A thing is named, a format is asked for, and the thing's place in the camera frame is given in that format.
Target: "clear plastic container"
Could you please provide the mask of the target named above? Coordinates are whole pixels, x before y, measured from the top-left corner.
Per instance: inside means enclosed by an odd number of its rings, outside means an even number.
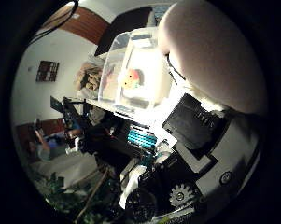
[[[170,91],[172,79],[158,50],[157,28],[118,35],[108,52],[99,101],[109,102],[129,118],[143,117]]]

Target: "gear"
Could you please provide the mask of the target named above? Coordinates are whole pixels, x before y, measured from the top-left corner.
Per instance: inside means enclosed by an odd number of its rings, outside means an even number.
[[[196,201],[196,194],[194,189],[189,185],[176,185],[174,188],[172,188],[169,201],[176,209],[188,207],[193,205],[193,203]]]

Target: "cable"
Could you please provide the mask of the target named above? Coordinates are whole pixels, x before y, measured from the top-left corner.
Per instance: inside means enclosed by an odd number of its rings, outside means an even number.
[[[45,23],[41,26],[41,28],[42,28],[42,27],[45,27],[45,26],[48,26],[49,24],[53,23],[54,21],[57,21],[57,20],[63,18],[64,16],[68,15],[72,10],[73,10],[73,8],[71,8],[70,10],[68,10],[67,12],[65,12],[63,15],[61,15],[61,16],[55,18],[54,20],[45,22]]]
[[[35,35],[33,40],[28,44],[28,47],[32,44],[34,44],[37,40],[41,39],[42,37],[50,34],[51,32],[53,32],[54,30],[58,29],[59,27],[61,27],[62,25],[64,25],[73,15],[74,13],[76,12],[77,10],[77,7],[78,7],[78,0],[72,0],[72,2],[74,2],[74,6],[72,7],[72,10],[71,10],[71,13],[70,15],[64,20],[62,21],[61,23],[59,23],[58,25],[54,26],[53,28],[47,30],[47,31],[44,31],[38,35]]]

